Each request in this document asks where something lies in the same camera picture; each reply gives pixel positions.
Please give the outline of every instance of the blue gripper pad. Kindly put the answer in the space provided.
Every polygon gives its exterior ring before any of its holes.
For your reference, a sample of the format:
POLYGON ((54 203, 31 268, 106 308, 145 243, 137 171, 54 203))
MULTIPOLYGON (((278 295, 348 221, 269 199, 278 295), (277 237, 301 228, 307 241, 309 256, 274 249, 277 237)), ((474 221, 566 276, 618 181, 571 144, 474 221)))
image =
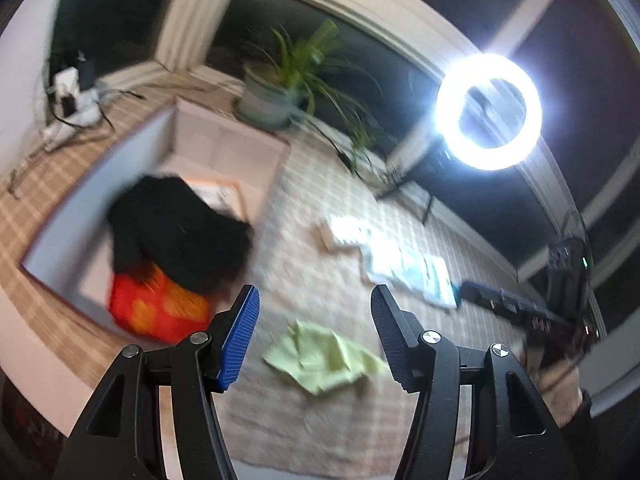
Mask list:
POLYGON ((260 314, 258 289, 252 286, 244 301, 239 306, 234 305, 230 313, 236 309, 238 312, 236 319, 222 344, 222 359, 217 382, 223 391, 228 390, 231 383, 238 378, 246 349, 254 334, 255 324, 260 314))
POLYGON ((405 391, 418 391, 411 365, 418 340, 386 285, 377 285, 371 291, 371 315, 394 379, 405 391))

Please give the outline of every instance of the light green cloth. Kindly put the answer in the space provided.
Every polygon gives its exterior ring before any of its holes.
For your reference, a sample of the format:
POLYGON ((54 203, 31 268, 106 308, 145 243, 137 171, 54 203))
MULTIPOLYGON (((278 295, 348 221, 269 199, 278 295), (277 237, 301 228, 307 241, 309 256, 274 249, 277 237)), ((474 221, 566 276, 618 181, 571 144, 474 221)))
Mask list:
POLYGON ((360 377, 389 373, 388 365, 364 346, 305 321, 290 326, 289 335, 263 358, 314 395, 360 377))

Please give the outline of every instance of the gray plant pot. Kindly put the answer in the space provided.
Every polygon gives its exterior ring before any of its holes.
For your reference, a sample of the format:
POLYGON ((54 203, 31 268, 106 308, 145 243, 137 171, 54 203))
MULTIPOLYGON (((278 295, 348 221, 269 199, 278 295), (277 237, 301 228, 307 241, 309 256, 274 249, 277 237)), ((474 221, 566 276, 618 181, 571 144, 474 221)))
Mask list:
POLYGON ((234 115, 262 130, 284 130, 301 101, 300 93, 265 81, 257 75, 256 68, 249 63, 244 66, 244 93, 234 107, 234 115))

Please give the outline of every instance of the ring light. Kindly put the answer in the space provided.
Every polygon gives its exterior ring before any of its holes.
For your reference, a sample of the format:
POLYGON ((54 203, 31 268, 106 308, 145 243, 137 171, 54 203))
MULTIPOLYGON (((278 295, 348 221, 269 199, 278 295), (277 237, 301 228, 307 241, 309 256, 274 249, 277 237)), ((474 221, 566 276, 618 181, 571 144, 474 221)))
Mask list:
POLYGON ((524 160, 535 147, 542 127, 542 106, 533 81, 513 61, 497 54, 475 54, 456 63, 447 72, 436 99, 435 123, 451 152, 478 170, 503 170, 524 160), (502 79, 515 86, 526 106, 518 134, 498 148, 482 148, 460 130, 466 94, 474 86, 502 79))

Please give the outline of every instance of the screw head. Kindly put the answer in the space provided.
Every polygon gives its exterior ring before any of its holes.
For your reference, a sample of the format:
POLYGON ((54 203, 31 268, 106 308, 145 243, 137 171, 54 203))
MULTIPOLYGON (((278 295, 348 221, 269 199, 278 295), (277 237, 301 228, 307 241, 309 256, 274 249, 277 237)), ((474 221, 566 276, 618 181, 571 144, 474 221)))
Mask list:
POLYGON ((427 330, 427 332, 422 333, 422 340, 425 343, 435 344, 442 339, 442 336, 438 334, 435 330, 427 330))
POLYGON ((493 352, 498 357, 506 357, 509 355, 509 347, 507 345, 503 345, 502 343, 494 343, 491 345, 491 352, 493 352))
POLYGON ((122 349, 123 357, 130 358, 138 355, 140 352, 140 347, 138 345, 127 345, 122 349))
POLYGON ((191 341, 194 345, 201 345, 202 343, 206 343, 209 340, 209 334, 206 332, 194 332, 191 334, 189 341, 191 341))

